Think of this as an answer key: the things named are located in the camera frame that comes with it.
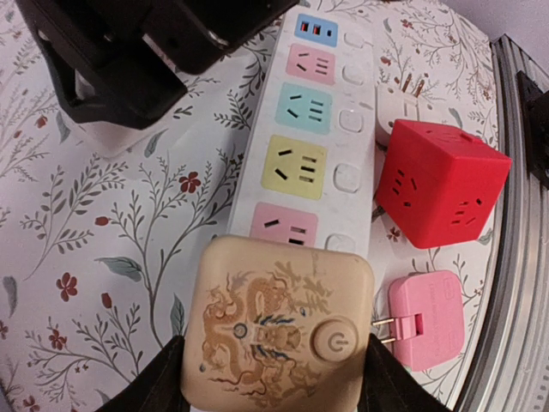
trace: power strip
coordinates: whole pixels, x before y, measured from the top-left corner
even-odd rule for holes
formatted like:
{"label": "power strip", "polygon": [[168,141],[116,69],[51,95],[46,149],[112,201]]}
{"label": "power strip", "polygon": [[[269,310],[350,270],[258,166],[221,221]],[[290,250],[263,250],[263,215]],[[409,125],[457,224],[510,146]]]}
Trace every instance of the power strip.
{"label": "power strip", "polygon": [[367,257],[376,124],[371,32],[296,6],[263,87],[229,233]]}

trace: rounded square device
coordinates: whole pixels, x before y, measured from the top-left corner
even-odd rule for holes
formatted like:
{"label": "rounded square device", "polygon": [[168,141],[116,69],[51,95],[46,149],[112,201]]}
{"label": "rounded square device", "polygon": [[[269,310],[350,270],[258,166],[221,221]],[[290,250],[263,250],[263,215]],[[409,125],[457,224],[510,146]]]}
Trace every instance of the rounded square device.
{"label": "rounded square device", "polygon": [[203,253],[181,388],[196,408],[351,412],[374,277],[356,255],[227,236]]}

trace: pink socket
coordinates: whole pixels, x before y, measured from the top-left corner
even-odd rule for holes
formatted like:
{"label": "pink socket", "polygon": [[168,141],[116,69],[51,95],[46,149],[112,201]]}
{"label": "pink socket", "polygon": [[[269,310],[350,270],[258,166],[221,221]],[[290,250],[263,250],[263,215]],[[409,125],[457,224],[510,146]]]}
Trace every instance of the pink socket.
{"label": "pink socket", "polygon": [[318,218],[312,213],[258,203],[250,237],[292,245],[314,247]]}
{"label": "pink socket", "polygon": [[286,73],[290,76],[333,86],[335,84],[335,56],[313,47],[293,44],[290,48]]}

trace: white plug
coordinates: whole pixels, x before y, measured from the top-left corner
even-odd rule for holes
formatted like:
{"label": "white plug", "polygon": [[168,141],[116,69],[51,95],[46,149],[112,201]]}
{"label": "white plug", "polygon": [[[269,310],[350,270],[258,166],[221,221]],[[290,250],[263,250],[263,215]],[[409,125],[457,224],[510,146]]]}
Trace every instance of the white plug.
{"label": "white plug", "polygon": [[377,86],[376,141],[383,146],[389,146],[397,119],[458,126],[444,103],[437,103],[434,106],[427,99],[421,96],[416,97],[421,91],[421,84],[415,95],[406,93],[408,83],[407,80],[404,90],[384,83]]}

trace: dragon print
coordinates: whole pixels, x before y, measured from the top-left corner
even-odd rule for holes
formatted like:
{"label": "dragon print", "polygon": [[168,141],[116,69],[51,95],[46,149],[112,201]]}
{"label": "dragon print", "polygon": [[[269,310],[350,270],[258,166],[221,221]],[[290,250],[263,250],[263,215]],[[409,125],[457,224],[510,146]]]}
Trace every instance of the dragon print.
{"label": "dragon print", "polygon": [[299,323],[314,311],[328,314],[331,294],[320,281],[295,275],[290,263],[274,266],[262,274],[227,274],[225,285],[209,291],[202,318],[201,372],[260,408],[315,393],[321,374],[299,359],[309,350]]}

